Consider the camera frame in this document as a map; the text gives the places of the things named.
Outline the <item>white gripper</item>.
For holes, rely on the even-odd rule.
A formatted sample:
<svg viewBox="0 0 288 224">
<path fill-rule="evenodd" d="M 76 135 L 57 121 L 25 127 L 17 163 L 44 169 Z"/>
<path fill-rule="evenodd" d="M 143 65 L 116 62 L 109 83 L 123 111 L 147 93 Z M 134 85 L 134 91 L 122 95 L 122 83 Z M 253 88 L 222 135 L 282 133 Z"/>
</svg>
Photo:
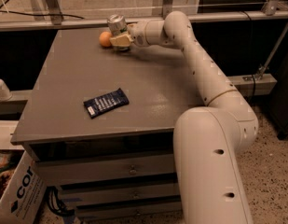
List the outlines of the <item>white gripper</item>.
<svg viewBox="0 0 288 224">
<path fill-rule="evenodd" d="M 147 28 L 150 21 L 139 21 L 128 25 L 128 33 L 112 36 L 110 43 L 113 47 L 128 48 L 133 42 L 138 47 L 149 47 Z"/>
</svg>

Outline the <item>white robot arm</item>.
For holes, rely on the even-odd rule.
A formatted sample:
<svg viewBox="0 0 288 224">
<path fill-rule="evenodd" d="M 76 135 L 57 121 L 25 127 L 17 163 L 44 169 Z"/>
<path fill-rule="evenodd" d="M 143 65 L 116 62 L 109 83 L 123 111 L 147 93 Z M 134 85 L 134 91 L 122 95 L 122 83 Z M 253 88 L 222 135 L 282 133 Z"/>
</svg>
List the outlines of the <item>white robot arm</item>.
<svg viewBox="0 0 288 224">
<path fill-rule="evenodd" d="M 189 18 L 173 11 L 163 20 L 127 24 L 123 16 L 112 15 L 107 24 L 116 48 L 179 49 L 203 100 L 178 118 L 173 131 L 185 224 L 254 224 L 236 152 L 254 142 L 258 119 L 198 42 Z"/>
</svg>

